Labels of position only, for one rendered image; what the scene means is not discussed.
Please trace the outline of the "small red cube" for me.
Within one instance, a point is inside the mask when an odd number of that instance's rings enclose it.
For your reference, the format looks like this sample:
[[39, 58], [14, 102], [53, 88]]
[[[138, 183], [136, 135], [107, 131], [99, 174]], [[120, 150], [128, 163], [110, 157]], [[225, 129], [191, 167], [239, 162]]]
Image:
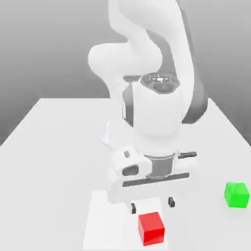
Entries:
[[164, 242], [165, 227], [158, 212], [138, 216], [138, 232], [143, 246]]

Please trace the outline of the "small green cube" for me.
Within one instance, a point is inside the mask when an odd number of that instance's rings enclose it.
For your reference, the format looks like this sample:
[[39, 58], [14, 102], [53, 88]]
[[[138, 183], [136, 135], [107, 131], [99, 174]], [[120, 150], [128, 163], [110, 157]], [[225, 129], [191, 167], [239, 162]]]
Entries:
[[249, 203], [250, 193], [245, 183], [227, 182], [224, 198], [228, 207], [246, 208]]

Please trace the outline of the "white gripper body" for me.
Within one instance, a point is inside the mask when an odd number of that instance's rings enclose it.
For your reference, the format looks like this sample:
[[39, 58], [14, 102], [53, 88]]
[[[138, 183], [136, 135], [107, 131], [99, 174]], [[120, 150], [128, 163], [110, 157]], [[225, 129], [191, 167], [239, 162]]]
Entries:
[[176, 169], [162, 179], [119, 179], [112, 169], [108, 172], [107, 197], [112, 204], [131, 203], [157, 196], [174, 196], [196, 187], [196, 157], [179, 158]]

